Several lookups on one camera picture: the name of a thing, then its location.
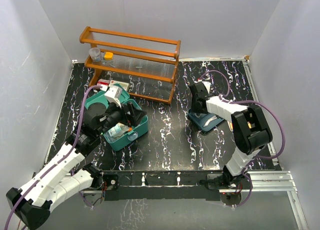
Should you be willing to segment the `dark blue divided tray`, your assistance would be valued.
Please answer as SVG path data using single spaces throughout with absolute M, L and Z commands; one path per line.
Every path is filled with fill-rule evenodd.
M 213 113 L 194 113 L 191 109 L 188 110 L 187 116 L 203 133 L 210 132 L 224 121 L 224 119 Z

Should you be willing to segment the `teal medicine kit box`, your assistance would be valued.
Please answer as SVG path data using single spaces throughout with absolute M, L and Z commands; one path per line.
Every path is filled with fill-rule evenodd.
M 106 107 L 109 106 L 107 99 L 104 96 L 104 91 L 99 91 L 97 94 L 89 97 L 85 101 L 85 108 L 87 109 L 90 105 L 94 103 L 102 103 Z M 123 90 L 120 94 L 119 100 L 121 103 L 132 103 L 132 105 L 141 110 L 141 107 L 138 103 L 130 98 L 130 95 L 127 91 Z M 131 127 L 130 131 L 123 133 L 119 137 L 111 136 L 109 132 L 106 132 L 103 136 L 106 142 L 112 147 L 113 151 L 119 151 L 134 142 L 136 139 L 148 132 L 148 116 L 145 115 L 138 126 Z

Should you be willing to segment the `blue face mask packet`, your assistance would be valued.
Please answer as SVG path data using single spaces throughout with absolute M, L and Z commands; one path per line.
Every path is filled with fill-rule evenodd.
M 122 123 L 118 123 L 116 126 L 111 128 L 107 133 L 110 138 L 119 138 L 123 134 L 125 134 L 129 130 L 129 127 L 127 125 L 124 125 Z

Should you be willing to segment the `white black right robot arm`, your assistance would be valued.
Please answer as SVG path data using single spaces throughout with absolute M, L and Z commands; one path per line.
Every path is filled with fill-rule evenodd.
M 235 188 L 244 178 L 247 165 L 273 139 L 265 115 L 258 105 L 240 105 L 209 93 L 209 82 L 200 81 L 189 88 L 193 113 L 212 113 L 232 124 L 235 151 L 223 167 L 222 175 L 211 182 Z

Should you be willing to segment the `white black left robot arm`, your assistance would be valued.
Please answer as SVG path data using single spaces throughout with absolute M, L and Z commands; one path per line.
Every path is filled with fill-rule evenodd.
M 81 107 L 77 130 L 70 135 L 55 157 L 29 182 L 6 193 L 11 211 L 5 223 L 16 215 L 28 229 L 38 229 L 62 202 L 86 188 L 99 189 L 102 172 L 87 164 L 74 175 L 69 172 L 81 163 L 101 142 L 101 136 L 122 123 L 137 127 L 147 113 L 133 101 L 120 105 L 93 103 Z

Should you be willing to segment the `red white medicine box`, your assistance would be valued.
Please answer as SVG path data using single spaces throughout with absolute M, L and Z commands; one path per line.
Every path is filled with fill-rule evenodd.
M 97 85 L 102 86 L 102 87 L 104 87 L 104 86 L 109 86 L 109 84 L 110 84 L 110 80 L 99 79 L 99 80 L 97 81 Z

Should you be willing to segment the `orange wooden shelf rack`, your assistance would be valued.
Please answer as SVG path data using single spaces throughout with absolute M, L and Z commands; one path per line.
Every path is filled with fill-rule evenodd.
M 115 32 L 87 26 L 79 37 L 82 44 L 98 47 L 102 60 L 93 62 L 88 55 L 84 65 L 93 69 L 90 85 L 109 72 L 111 80 L 129 83 L 129 94 L 170 104 L 175 92 L 181 41 Z M 104 52 L 113 60 L 105 62 Z

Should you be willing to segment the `yellow capped small jar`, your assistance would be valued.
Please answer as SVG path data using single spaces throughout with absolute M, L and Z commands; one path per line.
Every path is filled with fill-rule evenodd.
M 103 60 L 105 62 L 111 62 L 113 60 L 114 54 L 112 52 L 104 52 L 103 54 Z

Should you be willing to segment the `clear plastic cup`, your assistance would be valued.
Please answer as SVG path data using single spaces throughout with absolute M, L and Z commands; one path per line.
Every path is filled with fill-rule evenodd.
M 90 48 L 89 56 L 93 62 L 100 62 L 102 60 L 102 54 L 98 47 Z

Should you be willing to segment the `black metal base bar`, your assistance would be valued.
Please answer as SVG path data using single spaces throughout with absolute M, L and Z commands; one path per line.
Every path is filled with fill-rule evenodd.
M 240 194 L 250 189 L 250 182 L 241 176 L 236 183 L 223 182 L 221 170 L 200 171 L 104 171 L 102 179 L 84 195 L 100 200 L 127 199 L 205 199 L 220 201 L 221 197 Z

